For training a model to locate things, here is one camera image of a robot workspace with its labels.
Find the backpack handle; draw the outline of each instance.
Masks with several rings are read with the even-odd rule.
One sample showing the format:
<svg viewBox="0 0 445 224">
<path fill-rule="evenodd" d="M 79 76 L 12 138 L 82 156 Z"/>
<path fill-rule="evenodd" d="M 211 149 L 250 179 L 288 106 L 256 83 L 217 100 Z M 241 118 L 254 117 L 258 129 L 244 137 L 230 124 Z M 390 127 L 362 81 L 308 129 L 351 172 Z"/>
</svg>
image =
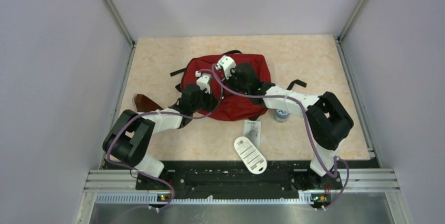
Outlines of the backpack handle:
<svg viewBox="0 0 445 224">
<path fill-rule="evenodd" d="M 242 54 L 240 50 L 232 50 L 225 52 L 223 55 Z"/>
</svg>

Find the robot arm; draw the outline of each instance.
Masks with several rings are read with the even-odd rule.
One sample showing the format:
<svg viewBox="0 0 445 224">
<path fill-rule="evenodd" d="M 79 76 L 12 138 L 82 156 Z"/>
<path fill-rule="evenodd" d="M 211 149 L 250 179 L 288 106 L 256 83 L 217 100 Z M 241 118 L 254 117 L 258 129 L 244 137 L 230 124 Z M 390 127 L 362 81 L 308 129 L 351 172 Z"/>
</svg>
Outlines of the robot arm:
<svg viewBox="0 0 445 224">
<path fill-rule="evenodd" d="M 146 152 L 151 136 L 161 131 L 183 128 L 191 119 L 181 115 L 192 116 L 199 110 L 212 111 L 217 105 L 210 90 L 211 75 L 203 74 L 197 77 L 197 84 L 187 85 L 175 104 L 136 119 L 125 130 L 133 133 L 133 136 L 122 134 L 111 150 L 111 155 L 137 170 L 159 177 L 164 164 Z M 119 131 L 136 115 L 138 113 L 131 110 L 125 110 L 121 114 L 103 142 L 102 148 L 105 152 L 108 152 Z"/>
<path fill-rule="evenodd" d="M 279 109 L 289 113 L 308 117 L 312 135 L 318 143 L 317 152 L 327 169 L 334 165 L 334 156 L 340 149 L 342 140 L 345 139 L 354 126 L 349 114 L 346 112 L 338 98 L 330 92 L 322 96 L 307 95 L 286 90 L 274 83 L 261 82 L 253 67 L 248 63 L 235 64 L 228 56 L 223 56 L 217 68 L 224 73 L 224 82 L 235 91 L 245 92 L 249 95 L 281 95 L 292 97 L 303 104 L 304 111 L 294 101 L 284 98 L 254 98 L 253 104 L 262 105 L 269 109 Z M 311 161 L 311 169 L 319 176 L 324 176 L 326 171 L 322 168 L 316 157 Z"/>
</svg>

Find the blue can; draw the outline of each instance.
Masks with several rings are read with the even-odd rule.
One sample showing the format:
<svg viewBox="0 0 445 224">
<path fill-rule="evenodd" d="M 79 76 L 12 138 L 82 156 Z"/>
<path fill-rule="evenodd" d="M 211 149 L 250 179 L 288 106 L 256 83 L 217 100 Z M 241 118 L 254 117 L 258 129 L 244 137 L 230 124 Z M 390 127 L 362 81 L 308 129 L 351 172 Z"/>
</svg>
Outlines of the blue can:
<svg viewBox="0 0 445 224">
<path fill-rule="evenodd" d="M 275 121 L 279 123 L 284 123 L 285 121 L 288 120 L 288 117 L 289 117 L 289 112 L 284 110 L 275 110 L 275 113 L 273 114 L 273 118 L 275 119 Z"/>
</svg>

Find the beige tabletop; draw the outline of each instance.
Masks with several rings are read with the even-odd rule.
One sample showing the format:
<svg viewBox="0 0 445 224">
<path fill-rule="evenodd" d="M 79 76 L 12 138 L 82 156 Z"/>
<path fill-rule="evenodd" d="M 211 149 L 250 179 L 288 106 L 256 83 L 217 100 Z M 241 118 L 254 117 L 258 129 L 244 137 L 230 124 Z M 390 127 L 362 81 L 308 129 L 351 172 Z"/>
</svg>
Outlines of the beige tabletop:
<svg viewBox="0 0 445 224">
<path fill-rule="evenodd" d="M 222 54 L 233 49 L 264 55 L 272 82 L 282 88 L 286 88 L 292 80 L 300 79 L 308 86 L 295 85 L 295 92 L 315 95 L 333 92 L 355 124 L 344 140 L 340 157 L 369 159 L 332 35 L 140 38 L 121 111 L 135 110 L 132 103 L 135 93 L 146 95 L 163 108 L 171 106 L 181 96 L 175 85 L 181 81 L 182 74 L 170 77 L 170 72 L 186 67 L 192 58 Z M 312 158 L 313 152 L 301 117 L 290 115 L 287 122 L 278 123 L 273 119 L 273 111 L 269 110 L 258 120 L 262 123 L 259 150 L 266 159 Z M 239 160 L 233 143 L 242 135 L 242 130 L 243 120 L 193 120 L 183 129 L 153 135 L 148 152 L 160 160 Z"/>
</svg>

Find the cable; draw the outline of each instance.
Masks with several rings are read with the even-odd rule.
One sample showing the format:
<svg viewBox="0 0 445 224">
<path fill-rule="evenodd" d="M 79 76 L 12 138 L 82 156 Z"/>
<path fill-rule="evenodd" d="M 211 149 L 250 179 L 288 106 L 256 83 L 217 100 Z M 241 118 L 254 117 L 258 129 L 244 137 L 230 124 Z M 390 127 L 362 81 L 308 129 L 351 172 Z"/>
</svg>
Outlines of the cable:
<svg viewBox="0 0 445 224">
<path fill-rule="evenodd" d="M 309 142 L 311 143 L 312 146 L 312 150 L 314 151 L 315 157 L 317 158 L 317 160 L 319 161 L 321 167 L 324 169 L 324 171 L 326 172 L 326 174 L 332 178 L 336 178 L 338 175 L 338 170 L 337 170 L 337 160 L 343 162 L 346 166 L 346 181 L 345 184 L 343 185 L 343 188 L 340 190 L 340 192 L 338 193 L 337 197 L 335 197 L 335 199 L 327 206 L 324 208 L 324 210 L 326 210 L 327 208 L 329 208 L 330 206 L 332 206 L 335 202 L 337 202 L 337 200 L 339 199 L 339 197 L 343 194 L 343 191 L 346 188 L 346 185 L 349 181 L 349 166 L 347 164 L 346 161 L 344 161 L 343 159 L 341 159 L 338 156 L 334 156 L 334 165 L 333 165 L 333 169 L 334 169 L 334 173 L 332 174 L 327 167 L 324 165 L 323 161 L 321 160 L 321 156 L 319 155 L 317 148 L 315 147 L 315 143 L 314 143 L 314 139 L 312 138 L 312 133 L 311 133 L 311 128 L 309 127 L 309 121 L 308 121 L 308 116 L 306 115 L 306 113 L 304 113 L 305 108 L 303 106 L 303 104 L 293 98 L 293 97 L 289 97 L 287 94 L 286 95 L 248 95 L 248 94 L 241 94 L 238 92 L 235 92 L 233 90 L 231 90 L 230 88 L 226 87 L 221 79 L 219 78 L 218 74 L 215 72 L 216 69 L 216 64 L 213 64 L 211 67 L 211 72 L 214 76 L 214 78 L 216 79 L 216 81 L 219 83 L 219 85 L 224 88 L 225 90 L 229 91 L 230 93 L 234 94 L 234 95 L 239 95 L 240 97 L 246 97 L 246 98 L 285 98 L 285 99 L 289 99 L 291 101 L 294 101 L 296 104 L 298 104 L 298 106 L 300 106 L 301 111 L 303 112 L 303 119 L 304 119 L 304 125 L 306 127 L 306 132 L 308 134 L 308 138 L 309 138 Z"/>
<path fill-rule="evenodd" d="M 297 99 L 295 99 L 295 98 L 293 98 L 293 97 L 288 97 L 287 95 L 247 95 L 247 94 L 241 94 L 241 93 L 235 92 L 235 91 L 231 90 L 230 88 L 226 87 L 226 86 L 222 83 L 222 81 L 221 81 L 221 79 L 219 78 L 218 74 L 215 72 L 215 66 L 216 66 L 216 64 L 213 64 L 212 67 L 211 67 L 211 69 L 202 69 L 202 70 L 200 70 L 200 71 L 207 71 L 207 72 L 211 72 L 211 73 L 212 73 L 212 75 L 214 76 L 214 78 L 216 79 L 216 81 L 218 82 L 218 84 L 221 86 L 221 96 L 222 96 L 222 94 L 223 94 L 223 89 L 225 89 L 225 90 L 227 90 L 228 92 L 230 92 L 230 93 L 232 93 L 232 94 L 234 94 L 234 95 L 238 95 L 238 96 L 245 97 L 245 98 L 262 98 L 262 99 L 263 99 L 263 98 L 284 98 L 284 99 L 289 99 L 289 100 L 291 100 L 291 101 L 294 101 L 296 104 L 298 104 L 298 105 L 300 106 L 301 111 L 305 111 L 305 108 L 304 108 L 303 104 L 302 104 L 300 101 L 298 101 Z M 213 111 L 209 112 L 209 113 L 206 114 L 206 115 L 198 116 L 198 117 L 193 117 L 193 116 L 183 115 L 183 114 L 175 113 L 175 112 L 166 112 L 166 111 L 164 111 L 164 112 L 160 112 L 160 113 L 161 113 L 161 114 L 170 114 L 170 115 L 180 115 L 180 116 L 182 116 L 182 117 L 184 117 L 184 118 L 187 118 L 187 119 L 202 119 L 202 118 L 206 118 L 206 117 L 208 117 Z M 109 150 L 112 150 L 112 149 L 113 149 L 114 145 L 116 144 L 116 141 L 120 138 L 120 136 L 123 134 L 123 132 L 127 129 L 127 127 L 128 127 L 130 124 L 132 124 L 136 119 L 138 119 L 138 118 L 140 118 L 140 117 L 142 117 L 142 116 L 145 116 L 145 115 L 152 115 L 152 114 L 157 114 L 157 112 L 145 112 L 145 113 L 141 113 L 141 114 L 139 114 L 139 115 L 133 117 L 131 120 L 129 120 L 128 123 L 127 123 L 126 125 L 124 125 L 124 127 L 123 127 L 123 128 L 119 131 L 119 133 L 116 135 L 116 137 L 114 138 L 114 140 L 112 141 L 112 143 L 111 143 L 111 145 L 110 145 L 110 147 L 109 147 Z M 310 144 L 311 144 L 312 150 L 314 151 L 315 157 L 316 157 L 317 160 L 319 161 L 321 167 L 322 167 L 323 170 L 326 172 L 326 174 L 328 174 L 328 176 L 333 177 L 333 178 L 336 178 L 336 177 L 337 177 L 337 175 L 338 175 L 337 162 L 336 162 L 336 161 L 337 161 L 337 158 L 338 158 L 338 160 L 342 161 L 342 162 L 345 164 L 345 166 L 346 166 L 347 176 L 346 176 L 345 184 L 344 184 L 342 190 L 340 191 L 340 193 L 337 195 L 337 197 L 335 197 L 335 199 L 334 199 L 334 200 L 333 200 L 333 201 L 326 207 L 326 208 L 328 208 L 328 207 L 330 207 L 333 203 L 335 203 L 335 202 L 338 200 L 339 196 L 343 193 L 344 189 L 346 188 L 347 182 L 348 182 L 348 180 L 349 180 L 349 167 L 348 167 L 348 164 L 346 163 L 346 161 L 344 161 L 343 159 L 340 159 L 339 157 L 335 156 L 335 157 L 334 157 L 334 166 L 333 166 L 334 173 L 333 173 L 333 174 L 330 173 L 330 171 L 327 169 L 327 167 L 324 165 L 323 161 L 321 160 L 321 156 L 319 155 L 319 153 L 318 153 L 318 151 L 317 151 L 317 149 L 316 149 L 316 147 L 315 147 L 315 143 L 314 143 L 314 140 L 313 140 L 313 138 L 312 138 L 312 133 L 311 133 L 311 129 L 310 129 L 310 126 L 309 126 L 308 117 L 306 116 L 305 113 L 302 113 L 302 114 L 303 114 L 303 119 L 304 119 L 304 125 L 305 125 L 305 128 L 306 128 L 306 132 L 307 132 L 307 134 L 308 134 L 308 138 L 309 138 L 309 142 L 310 142 Z M 133 168 L 133 167 L 130 167 L 129 165 L 122 164 L 122 163 L 118 163 L 118 162 L 114 162 L 114 161 L 110 160 L 110 153 L 111 153 L 111 151 L 107 152 L 107 155 L 106 155 L 106 160 L 107 160 L 110 164 L 114 164 L 114 165 L 118 165 L 118 166 L 126 167 L 126 168 L 128 168 L 128 169 L 132 169 L 132 168 Z M 166 207 L 168 207 L 168 206 L 170 205 L 170 203 L 172 202 L 172 200 L 174 199 L 174 197 L 175 197 L 175 190 L 174 190 L 174 188 L 172 187 L 172 185 L 170 185 L 168 182 L 166 182 L 166 181 L 164 181 L 164 180 L 162 180 L 162 179 L 156 178 L 156 177 L 151 176 L 151 175 L 149 175 L 149 174 L 146 174 L 146 173 L 144 173 L 144 172 L 141 172 L 141 171 L 137 171 L 137 172 L 138 172 L 139 174 L 143 175 L 143 176 L 146 176 L 146 177 L 150 178 L 150 179 L 153 179 L 153 180 L 156 180 L 156 181 L 158 181 L 158 182 L 161 182 L 161 183 L 167 185 L 167 186 L 170 188 L 170 190 L 171 190 L 171 194 L 172 194 L 171 198 L 169 199 L 168 203 L 167 203 L 165 206 L 159 208 L 158 210 L 161 211 L 161 210 L 165 209 Z M 121 216 L 123 216 L 123 215 L 125 215 L 125 214 L 131 212 L 132 210 L 136 210 L 136 209 L 139 209 L 139 208 L 142 208 L 142 207 L 145 207 L 145 206 L 138 206 L 138 207 L 134 207 L 134 208 L 132 208 L 132 209 L 127 210 L 126 212 L 124 212 L 123 214 L 121 214 L 120 216 L 118 216 L 116 219 L 114 219 L 111 223 L 114 223 L 114 222 L 115 222 L 117 219 L 119 219 Z"/>
<path fill-rule="evenodd" d="M 340 190 L 340 192 L 337 194 L 337 196 L 335 197 L 335 199 L 332 200 L 331 203 L 330 203 L 329 205 L 327 205 L 327 206 L 324 208 L 325 210 L 327 210 L 328 208 L 332 207 L 332 205 L 333 205 L 334 203 L 337 202 L 337 200 L 338 200 L 338 199 L 340 198 L 340 196 L 343 194 L 343 191 L 345 190 L 346 185 L 347 185 L 347 183 L 348 183 L 348 181 L 349 181 L 349 166 L 348 166 L 347 162 L 344 161 L 344 160 L 341 159 L 341 158 L 338 158 L 338 161 L 343 162 L 343 164 L 344 164 L 345 167 L 346 167 L 346 180 L 345 180 L 345 184 L 343 185 L 343 188 L 342 188 L 342 189 Z"/>
<path fill-rule="evenodd" d="M 200 71 L 211 72 L 210 69 L 201 69 Z M 182 116 L 183 118 L 187 118 L 187 119 L 203 119 L 203 118 L 206 118 L 206 117 L 208 117 L 209 115 L 211 115 L 211 114 L 216 110 L 216 108 L 218 108 L 218 106 L 219 106 L 219 104 L 220 104 L 220 102 L 221 102 L 221 100 L 222 100 L 222 97 L 223 97 L 223 92 L 224 92 L 224 91 L 223 91 L 223 89 L 222 89 L 222 87 L 221 87 L 221 95 L 220 95 L 220 98 L 219 98 L 219 100 L 218 100 L 218 103 L 217 103 L 216 107 L 215 107 L 212 111 L 210 111 L 209 113 L 207 113 L 207 114 L 205 114 L 205 115 L 202 115 L 202 116 L 193 117 L 193 116 L 188 116 L 188 115 L 183 115 L 183 114 L 180 114 L 180 113 L 168 112 L 168 111 L 159 111 L 159 113 L 160 113 L 160 114 L 168 114 L 168 115 L 179 115 L 179 116 Z M 138 115 L 136 115 L 135 117 L 133 117 L 132 119 L 130 119 L 130 120 L 124 125 L 124 127 L 121 128 L 121 130 L 117 133 L 116 137 L 114 137 L 113 141 L 111 142 L 111 145 L 110 145 L 110 147 L 108 148 L 109 151 L 107 152 L 107 154 L 106 154 L 106 156 L 105 156 L 105 159 L 107 160 L 108 163 L 130 169 L 130 175 L 131 175 L 131 170 L 132 170 L 132 169 L 135 169 L 135 168 L 134 168 L 134 167 L 131 167 L 131 166 L 127 165 L 127 164 L 123 164 L 123 163 L 120 163 L 120 162 L 114 162 L 114 161 L 112 161 L 112 160 L 110 159 L 111 150 L 114 148 L 114 145 L 116 144 L 117 140 L 121 137 L 121 135 L 125 132 L 125 130 L 126 130 L 126 129 L 127 129 L 127 128 L 128 128 L 134 121 L 135 121 L 135 120 L 137 120 L 138 118 L 141 118 L 141 117 L 143 117 L 143 116 L 145 116 L 145 115 L 153 115 L 153 114 L 158 114 L 158 112 L 156 112 L 156 111 L 151 111 L 151 112 L 145 112 L 145 113 L 138 114 Z M 150 178 L 150 179 L 153 179 L 153 180 L 155 180 L 155 181 L 161 182 L 161 183 L 163 183 L 164 185 L 166 185 L 166 186 L 169 187 L 170 192 L 171 192 L 171 197 L 170 197 L 170 199 L 168 200 L 167 204 L 164 205 L 163 207 L 157 209 L 157 211 L 161 211 L 161 210 L 164 210 L 165 208 L 167 208 L 167 207 L 170 205 L 170 203 L 172 202 L 172 200 L 175 198 L 175 189 L 173 188 L 173 186 L 170 185 L 168 182 L 166 182 L 166 181 L 160 179 L 160 178 L 156 178 L 156 177 L 151 176 L 151 175 L 149 175 L 149 174 L 147 174 L 147 173 L 141 172 L 140 170 L 137 170 L 137 172 L 138 172 L 139 174 L 141 174 L 141 175 L 147 177 L 147 178 Z M 124 212 L 123 214 L 117 216 L 111 223 L 114 223 L 116 220 L 118 220 L 119 218 L 121 218 L 123 215 L 126 215 L 126 214 L 128 214 L 129 212 L 131 212 L 131 211 L 133 211 L 133 210 L 136 210 L 136 209 L 139 209 L 139 208 L 141 208 L 141 206 L 134 207 L 134 208 L 131 208 L 131 209 L 127 210 L 127 211 Z"/>
<path fill-rule="evenodd" d="M 336 161 L 337 161 L 337 157 L 334 157 L 334 166 L 333 166 L 333 168 L 334 168 L 334 174 L 332 174 L 332 173 L 326 168 L 326 166 L 324 165 L 323 161 L 321 160 L 321 157 L 320 157 L 320 155 L 319 155 L 319 153 L 318 153 L 318 151 L 317 151 L 317 148 L 316 148 L 316 146 L 315 146 L 314 139 L 312 138 L 311 128 L 309 127 L 308 116 L 306 115 L 306 113 L 304 113 L 305 108 L 304 108 L 303 104 L 302 104 L 299 100 L 297 100 L 297 99 L 295 99 L 295 98 L 293 98 L 293 97 L 286 97 L 285 95 L 248 95 L 248 94 L 238 93 L 238 92 L 233 91 L 233 90 L 231 90 L 230 88 L 226 87 L 226 86 L 222 83 L 222 81 L 221 81 L 221 79 L 219 78 L 218 74 L 215 72 L 215 67 L 216 67 L 216 64 L 213 64 L 212 67 L 211 67 L 211 72 L 212 72 L 214 78 L 216 79 L 216 81 L 218 82 L 218 84 L 219 84 L 223 89 L 227 90 L 228 92 L 230 92 L 230 93 L 232 93 L 232 94 L 239 95 L 240 97 L 245 97 L 245 98 L 262 98 L 262 99 L 263 99 L 263 98 L 287 98 L 287 99 L 289 99 L 289 100 L 291 100 L 291 101 L 294 101 L 296 104 L 298 104 L 298 106 L 300 106 L 300 108 L 301 108 L 301 111 L 303 112 L 302 114 L 303 114 L 303 119 L 304 119 L 304 125 L 305 125 L 305 127 L 306 127 L 306 132 L 307 132 L 307 134 L 308 134 L 309 142 L 311 143 L 311 147 L 312 147 L 312 150 L 314 151 L 315 157 L 316 157 L 317 160 L 320 162 L 321 167 L 322 167 L 323 170 L 326 172 L 326 174 L 328 174 L 328 176 L 330 176 L 330 177 L 332 177 L 332 178 L 336 178 L 336 177 L 337 177 L 337 175 L 338 175 L 338 172 L 337 172 L 337 162 L 336 162 Z"/>
</svg>

